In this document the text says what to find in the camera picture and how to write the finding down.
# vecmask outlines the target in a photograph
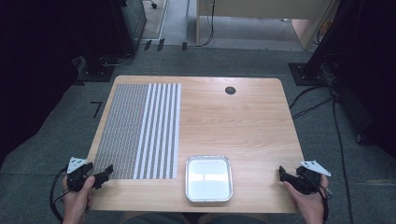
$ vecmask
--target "striped mat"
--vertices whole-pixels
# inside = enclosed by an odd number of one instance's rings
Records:
[[[93,163],[112,179],[177,178],[181,84],[119,84]]]

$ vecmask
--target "table top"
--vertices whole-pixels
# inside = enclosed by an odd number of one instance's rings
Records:
[[[181,83],[176,179],[110,179],[94,190],[93,210],[294,213],[278,167],[294,174],[303,154],[280,80],[242,77],[117,77],[88,161],[94,161],[118,84]],[[227,87],[235,94],[227,94]],[[231,164],[233,196],[226,203],[191,203],[186,161],[221,155]]]

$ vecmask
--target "human hand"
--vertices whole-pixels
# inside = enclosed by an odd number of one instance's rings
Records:
[[[95,177],[90,176],[79,192],[70,191],[64,195],[64,223],[82,224],[85,221],[86,208],[91,207],[93,197],[91,188],[95,182]],[[63,181],[64,190],[67,190],[67,176]]]
[[[320,185],[323,188],[329,187],[329,180],[326,175],[321,175]],[[284,181],[283,186],[292,197],[292,203],[300,211],[306,224],[322,224],[324,207],[320,194],[302,194],[297,191],[289,182]],[[320,188],[321,193],[326,196],[326,192],[323,188]]]

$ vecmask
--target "round hole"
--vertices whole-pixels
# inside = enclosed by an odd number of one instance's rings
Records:
[[[227,94],[233,95],[233,94],[236,93],[236,90],[235,90],[234,87],[227,87],[227,88],[225,89],[225,92],[227,92]]]

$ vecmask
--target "cable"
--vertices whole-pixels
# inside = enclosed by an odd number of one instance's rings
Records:
[[[314,106],[312,106],[312,107],[310,107],[310,108],[308,108],[308,109],[306,109],[306,110],[303,110],[303,111],[301,111],[301,112],[295,114],[292,118],[293,118],[293,119],[297,119],[297,118],[299,118],[299,117],[302,117],[302,116],[304,116],[306,113],[308,113],[308,111],[313,110],[313,109],[316,109],[316,108],[319,107],[320,105],[325,105],[325,104],[329,103],[331,100],[332,100],[332,97],[329,98],[329,99],[327,99],[327,100],[324,100],[324,101],[320,102],[320,103],[317,104],[317,105],[314,105]]]
[[[389,179],[389,170],[390,170],[390,167],[391,167],[393,164],[394,164],[394,161],[391,162],[390,165],[388,165],[387,173],[385,174],[385,178],[386,178],[386,179]]]
[[[325,86],[315,86],[315,87],[311,87],[311,88],[308,88],[308,89],[303,90],[302,92],[300,92],[300,94],[298,94],[298,95],[296,96],[296,98],[294,99],[293,103],[291,103],[291,105],[289,106],[289,109],[291,109],[291,108],[297,103],[297,100],[298,100],[302,95],[306,94],[306,93],[309,92],[309,91],[312,91],[312,90],[315,90],[315,89],[318,89],[318,88],[321,88],[321,87],[325,87]]]
[[[208,45],[215,38],[214,37],[215,30],[213,28],[213,17],[215,15],[215,4],[216,4],[216,0],[213,0],[213,5],[212,5],[212,24],[211,24],[210,36],[209,36],[209,38],[206,40],[206,42],[203,45],[197,45],[197,47],[204,47],[204,46]]]
[[[49,192],[49,207],[50,207],[50,210],[52,211],[52,213],[53,213],[53,215],[55,215],[56,216],[56,218],[62,223],[62,222],[64,222],[64,218],[61,216],[61,214],[58,212],[58,209],[56,208],[56,201],[59,199],[59,198],[61,198],[61,197],[58,197],[55,201],[53,201],[53,191],[55,191],[55,186],[56,186],[56,182],[58,181],[58,179],[59,179],[59,176],[63,173],[63,172],[66,172],[66,170],[67,170],[67,165],[55,176],[55,178],[53,179],[53,182],[52,182],[52,186],[51,186],[51,189],[50,189],[50,192]]]
[[[121,66],[121,65],[125,65],[126,63],[128,63],[134,57],[133,54],[130,54],[130,55],[127,54],[126,56],[129,56],[129,58],[123,63],[102,63],[102,66],[106,67],[106,66]]]
[[[332,101],[332,115],[334,118],[335,129],[337,131],[338,142],[340,144],[340,149],[341,149],[341,162],[342,162],[342,166],[343,166],[344,180],[346,182],[346,198],[347,198],[347,209],[349,212],[349,221],[351,224],[353,224],[352,205],[350,202],[349,185],[347,182],[347,172],[346,172],[346,165],[345,165],[345,158],[344,158],[344,146],[343,146],[343,142],[341,139],[340,129],[338,127],[338,121],[337,121],[337,117],[336,117],[336,113],[335,113],[335,99],[333,99],[333,101]]]

